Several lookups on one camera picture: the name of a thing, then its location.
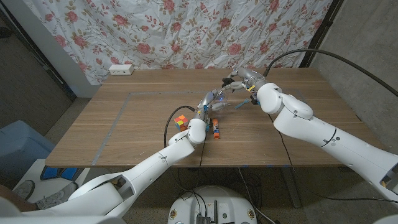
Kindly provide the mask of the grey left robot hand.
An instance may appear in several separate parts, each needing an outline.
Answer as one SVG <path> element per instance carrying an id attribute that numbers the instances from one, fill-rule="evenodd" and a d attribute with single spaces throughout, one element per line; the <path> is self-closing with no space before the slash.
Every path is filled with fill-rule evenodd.
<path id="1" fill-rule="evenodd" d="M 226 106 L 229 106 L 229 103 L 226 102 L 222 89 L 209 91 L 199 102 L 194 118 L 204 121 L 210 111 L 219 111 Z"/>

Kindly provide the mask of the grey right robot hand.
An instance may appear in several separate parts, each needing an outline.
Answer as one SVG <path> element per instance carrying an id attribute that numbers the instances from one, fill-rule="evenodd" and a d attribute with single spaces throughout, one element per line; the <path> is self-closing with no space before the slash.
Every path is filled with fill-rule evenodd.
<path id="1" fill-rule="evenodd" d="M 239 77 L 242 80 L 231 81 L 233 77 Z M 247 68 L 234 69 L 226 78 L 227 84 L 223 84 L 223 90 L 240 90 L 245 88 L 247 91 L 258 91 L 260 87 L 268 83 L 262 74 Z"/>

